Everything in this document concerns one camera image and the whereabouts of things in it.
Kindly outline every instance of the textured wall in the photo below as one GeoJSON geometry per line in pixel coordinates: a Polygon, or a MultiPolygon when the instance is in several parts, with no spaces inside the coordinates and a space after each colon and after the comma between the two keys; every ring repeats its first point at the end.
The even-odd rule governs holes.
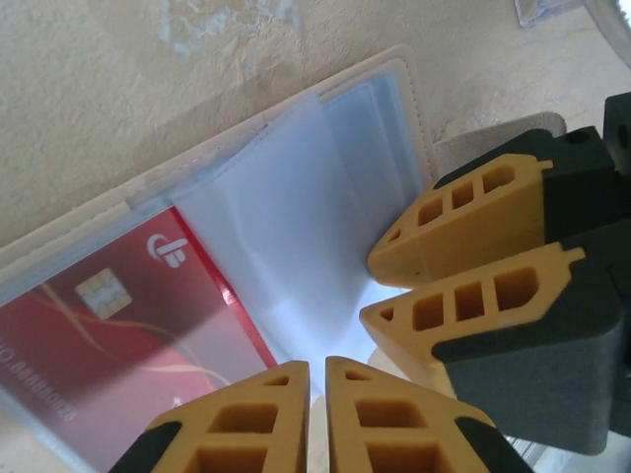
{"type": "Polygon", "coordinates": [[[600,121],[631,73],[583,10],[509,0],[0,0],[0,243],[406,42],[434,138],[542,109],[600,121]]]}

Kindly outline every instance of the red bank card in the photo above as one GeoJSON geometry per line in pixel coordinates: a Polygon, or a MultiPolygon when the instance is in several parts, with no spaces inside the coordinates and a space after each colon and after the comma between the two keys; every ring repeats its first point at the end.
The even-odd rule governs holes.
{"type": "Polygon", "coordinates": [[[107,471],[159,414],[275,365],[175,209],[0,307],[0,384],[107,471]]]}

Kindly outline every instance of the yellow plastic part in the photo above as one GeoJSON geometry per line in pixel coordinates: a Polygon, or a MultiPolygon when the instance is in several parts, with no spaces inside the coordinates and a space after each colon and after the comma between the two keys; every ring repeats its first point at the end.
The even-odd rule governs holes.
{"type": "Polygon", "coordinates": [[[415,288],[544,245],[541,171],[552,166],[504,155],[423,192],[373,248],[373,276],[415,288]]]}
{"type": "Polygon", "coordinates": [[[305,473],[309,365],[290,362],[177,407],[182,427],[152,473],[305,473]]]}
{"type": "Polygon", "coordinates": [[[326,359],[331,473],[478,473],[488,468],[458,429],[480,410],[345,358],[326,359]]]}
{"type": "Polygon", "coordinates": [[[550,243],[370,305],[360,318],[413,382],[456,397],[433,347],[539,320],[572,279],[570,264],[584,257],[550,243]]]}

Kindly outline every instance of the yellow gripper pad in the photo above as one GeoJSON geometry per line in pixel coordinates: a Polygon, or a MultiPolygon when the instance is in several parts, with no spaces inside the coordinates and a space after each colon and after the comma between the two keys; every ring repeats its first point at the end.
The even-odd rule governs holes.
{"type": "Polygon", "coordinates": [[[326,360],[330,473],[526,473],[478,409],[345,358],[326,360]]]}
{"type": "Polygon", "coordinates": [[[597,454],[612,399],[616,430],[628,429],[619,419],[629,418],[631,402],[614,385],[628,370],[629,241],[631,221],[622,220],[427,284],[360,317],[412,381],[482,409],[507,435],[597,454]]]}
{"type": "Polygon", "coordinates": [[[530,130],[423,192],[377,242],[369,268],[415,288],[624,216],[620,176],[596,130],[530,130]]]}
{"type": "Polygon", "coordinates": [[[305,473],[309,365],[290,362],[167,412],[110,473],[305,473]]]}

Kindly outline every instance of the black plastic part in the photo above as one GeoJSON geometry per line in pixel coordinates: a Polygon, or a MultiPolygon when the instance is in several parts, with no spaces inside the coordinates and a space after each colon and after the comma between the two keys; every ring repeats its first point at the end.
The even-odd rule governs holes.
{"type": "Polygon", "coordinates": [[[554,165],[553,169],[542,172],[546,242],[624,218],[620,175],[594,127],[558,138],[546,130],[529,130],[447,174],[434,188],[443,187],[507,153],[533,155],[554,165]]]}
{"type": "Polygon", "coordinates": [[[174,441],[181,422],[167,422],[141,435],[109,473],[151,473],[174,441]]]}
{"type": "Polygon", "coordinates": [[[631,93],[604,102],[602,141],[622,177],[631,177],[631,93]]]}
{"type": "Polygon", "coordinates": [[[537,322],[437,344],[458,399],[499,429],[584,454],[606,445],[614,384],[626,344],[625,306],[609,275],[631,259],[631,221],[574,236],[587,257],[537,322]]]}
{"type": "Polygon", "coordinates": [[[470,417],[456,419],[456,425],[489,473],[532,473],[532,469],[497,429],[470,417]]]}

